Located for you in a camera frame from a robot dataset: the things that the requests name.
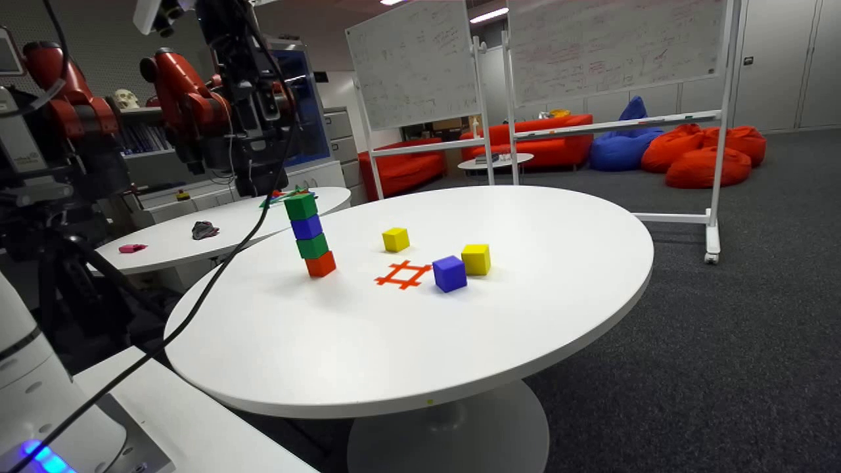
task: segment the blue block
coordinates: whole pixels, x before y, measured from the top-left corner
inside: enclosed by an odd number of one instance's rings
[[[317,239],[323,234],[321,218],[311,214],[311,218],[303,218],[303,221],[292,221],[292,230],[294,230],[298,241]]]
[[[437,287],[442,292],[454,292],[467,287],[465,262],[459,256],[444,256],[432,262],[432,270],[437,274]]]

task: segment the gray carpet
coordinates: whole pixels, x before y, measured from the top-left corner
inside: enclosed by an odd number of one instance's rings
[[[547,471],[841,471],[841,132],[773,137],[723,193],[721,266],[701,234],[651,229],[651,292],[601,342],[530,379]],[[483,183],[450,174],[434,187]],[[631,209],[698,209],[646,174],[525,174]]]

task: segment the blue light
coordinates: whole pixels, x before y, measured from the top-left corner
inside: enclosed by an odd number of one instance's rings
[[[23,456],[31,454],[35,450],[40,447],[40,440],[23,440],[20,450],[23,450]],[[35,471],[36,473],[73,473],[68,467],[68,461],[64,456],[59,456],[49,447],[44,447],[41,451],[36,451],[35,456]]]

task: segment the white round table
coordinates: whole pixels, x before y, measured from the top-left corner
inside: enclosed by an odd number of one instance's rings
[[[528,163],[528,159],[533,159],[530,151],[517,151],[517,165]],[[513,165],[516,165],[516,159],[511,157],[511,151],[492,157],[492,167],[513,167]],[[474,159],[463,159],[458,167],[459,171],[487,171],[488,165],[487,165],[487,157],[480,155],[480,157],[474,157]]]
[[[337,207],[346,207],[350,201],[350,188],[344,187],[312,187],[312,192],[317,193],[317,213],[332,213]],[[175,268],[187,262],[206,262],[233,250],[246,237],[246,230],[260,218],[264,199],[265,196],[246,196],[221,207],[187,213],[114,239],[97,247],[97,251],[126,275]],[[210,221],[219,234],[210,239],[193,239],[193,225],[198,221]],[[290,229],[287,207],[277,201],[252,241],[260,241],[285,229]],[[145,250],[120,251],[123,245],[145,245]]]
[[[407,225],[412,247],[383,251],[390,225]],[[629,209],[538,187],[407,193],[332,213],[323,229],[337,274],[311,280],[292,230],[264,239],[229,266],[169,358],[246,412],[369,418],[350,438],[350,471],[366,473],[543,471],[547,418],[521,379],[610,331],[654,259]],[[488,241],[493,259],[467,289],[442,293],[432,274],[411,289],[377,280],[467,241]],[[169,334],[206,284],[173,306]]]

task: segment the stacked blocks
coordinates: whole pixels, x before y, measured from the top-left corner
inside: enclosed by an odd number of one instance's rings
[[[463,259],[467,275],[488,275],[492,274],[492,247],[488,245],[467,245],[463,250]]]
[[[383,230],[383,247],[386,251],[403,251],[411,247],[411,230],[403,225],[391,225]]]
[[[459,256],[437,259],[432,268],[437,275],[437,287],[442,292],[454,292],[454,289],[467,287],[465,262]]]
[[[285,199],[287,214],[292,221],[292,234],[298,239],[298,251],[308,262],[311,279],[323,279],[337,270],[333,251],[325,245],[315,193],[294,192]]]

